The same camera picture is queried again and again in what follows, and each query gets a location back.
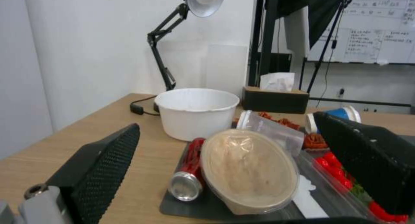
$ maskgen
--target tissue box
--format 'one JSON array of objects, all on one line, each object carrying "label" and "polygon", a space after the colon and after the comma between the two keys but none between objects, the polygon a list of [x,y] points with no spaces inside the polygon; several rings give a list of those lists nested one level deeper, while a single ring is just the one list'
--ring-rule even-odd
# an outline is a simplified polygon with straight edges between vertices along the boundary
[{"label": "tissue box", "polygon": [[242,106],[245,110],[255,112],[304,114],[309,96],[301,90],[275,92],[247,86],[243,88]]}]

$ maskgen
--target desk lamp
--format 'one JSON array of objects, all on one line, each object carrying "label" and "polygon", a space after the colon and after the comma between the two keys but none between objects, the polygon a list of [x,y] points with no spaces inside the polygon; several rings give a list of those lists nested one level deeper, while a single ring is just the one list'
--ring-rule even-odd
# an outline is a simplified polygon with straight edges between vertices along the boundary
[{"label": "desk lamp", "polygon": [[[187,19],[187,13],[189,10],[198,17],[208,17],[215,13],[221,6],[223,0],[184,0],[185,3],[179,4],[179,6],[161,22],[153,31],[147,34],[147,42],[150,44],[151,51],[153,52],[154,58],[156,59],[157,66],[159,67],[161,76],[163,78],[164,84],[166,85],[166,91],[172,90],[176,86],[176,80],[174,79],[172,73],[169,69],[164,66],[163,61],[161,60],[159,50],[157,49],[157,42],[160,41],[166,34],[172,32],[172,30],[178,26],[182,21]],[[163,29],[172,19],[179,15],[179,18],[173,22],[167,29]],[[144,113],[149,115],[159,115],[158,113],[149,113],[145,112],[144,108],[135,103],[149,100],[156,96],[152,96],[143,100],[137,100],[130,103],[130,111],[139,115]],[[159,107],[154,103],[154,111],[159,112]]]}]

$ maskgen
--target container lid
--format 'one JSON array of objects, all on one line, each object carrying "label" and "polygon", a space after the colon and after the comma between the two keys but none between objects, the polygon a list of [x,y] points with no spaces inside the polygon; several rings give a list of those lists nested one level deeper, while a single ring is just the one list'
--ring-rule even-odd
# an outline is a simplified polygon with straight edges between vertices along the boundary
[{"label": "container lid", "polygon": [[305,131],[308,134],[317,133],[317,125],[314,121],[314,116],[312,113],[305,115]]},{"label": "container lid", "polygon": [[202,170],[209,187],[230,203],[261,213],[286,206],[298,185],[292,157],[276,142],[253,131],[232,129],[205,141]]}]

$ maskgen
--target food container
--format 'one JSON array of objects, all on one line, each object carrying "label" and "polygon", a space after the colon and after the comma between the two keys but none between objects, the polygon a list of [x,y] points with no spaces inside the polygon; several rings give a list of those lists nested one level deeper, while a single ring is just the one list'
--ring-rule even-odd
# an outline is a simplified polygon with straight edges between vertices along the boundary
[{"label": "food container", "polygon": [[204,138],[196,138],[189,144],[179,171],[170,180],[168,190],[178,200],[192,201],[203,191],[205,180],[200,170],[200,149],[204,141]]},{"label": "food container", "polygon": [[266,135],[290,152],[292,156],[298,156],[304,142],[304,133],[265,119],[252,111],[242,112],[237,128]]},{"label": "food container", "polygon": [[207,88],[182,88],[157,95],[164,131],[171,137],[191,141],[208,138],[230,128],[239,98]]},{"label": "food container", "polygon": [[201,166],[206,184],[236,215],[281,209],[298,186],[291,155],[253,131],[231,129],[207,139]]},{"label": "food container", "polygon": [[[334,115],[343,119],[348,119],[354,122],[362,122],[359,112],[353,106],[346,106],[334,110],[328,110],[325,112],[330,115]],[[305,131],[308,134],[320,133],[317,129],[317,125],[314,121],[314,116],[312,113],[305,115]]]}]

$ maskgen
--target wooden table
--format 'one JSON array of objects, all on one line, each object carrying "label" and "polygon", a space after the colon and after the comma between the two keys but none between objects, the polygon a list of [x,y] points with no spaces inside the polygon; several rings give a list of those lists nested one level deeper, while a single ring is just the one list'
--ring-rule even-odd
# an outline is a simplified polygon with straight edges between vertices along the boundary
[{"label": "wooden table", "polygon": [[[130,113],[129,103],[148,97],[130,94],[81,119],[27,149],[0,161],[0,199],[17,212],[23,193],[33,184],[46,181],[74,152],[86,143],[99,140],[137,122],[141,137],[131,166],[115,199],[100,223],[200,223],[203,220],[162,215],[159,205],[168,181],[186,145],[163,131],[160,117]],[[143,104],[152,110],[152,100]],[[236,116],[242,110],[237,109]],[[272,114],[304,125],[302,114]],[[396,134],[415,135],[415,116],[361,113],[365,124],[384,126]]]}]

